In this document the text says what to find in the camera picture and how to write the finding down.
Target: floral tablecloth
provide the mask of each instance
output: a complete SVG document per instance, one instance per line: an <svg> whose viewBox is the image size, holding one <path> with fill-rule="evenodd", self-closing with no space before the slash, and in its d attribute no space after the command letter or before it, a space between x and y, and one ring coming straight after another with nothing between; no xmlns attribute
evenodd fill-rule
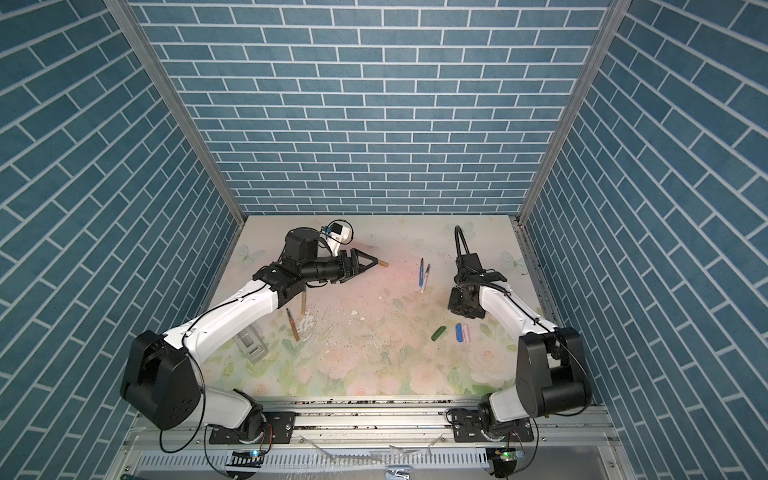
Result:
<svg viewBox="0 0 768 480"><path fill-rule="evenodd" d="M288 303L300 341L293 338L285 307L257 320L269 350L252 363L233 340L204 364L206 383L267 396L481 395L515 383L517 339L499 323L466 319L447 310L455 275L453 227L465 231L484 268L502 272L535 309L538 300L507 217L348 217L355 229L347 246L389 262L344 284L309 289ZM321 227L333 217L250 217L214 295L215 304L238 290L259 267L275 260L285 233ZM419 260L430 263L419 292ZM466 323L469 342L456 340ZM440 327L446 331L433 342Z"/></svg>

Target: wall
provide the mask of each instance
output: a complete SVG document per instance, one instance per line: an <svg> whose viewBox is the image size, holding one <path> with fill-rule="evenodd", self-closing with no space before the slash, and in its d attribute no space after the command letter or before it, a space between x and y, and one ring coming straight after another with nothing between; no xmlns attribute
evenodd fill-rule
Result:
<svg viewBox="0 0 768 480"><path fill-rule="evenodd" d="M0 478L90 478L128 345L195 311L234 224L101 0L27 3L0 2Z"/></svg>
<svg viewBox="0 0 768 480"><path fill-rule="evenodd" d="M247 213L513 214L608 0L131 4Z"/></svg>
<svg viewBox="0 0 768 480"><path fill-rule="evenodd" d="M766 477L766 71L765 2L634 0L528 225L645 478Z"/></svg>

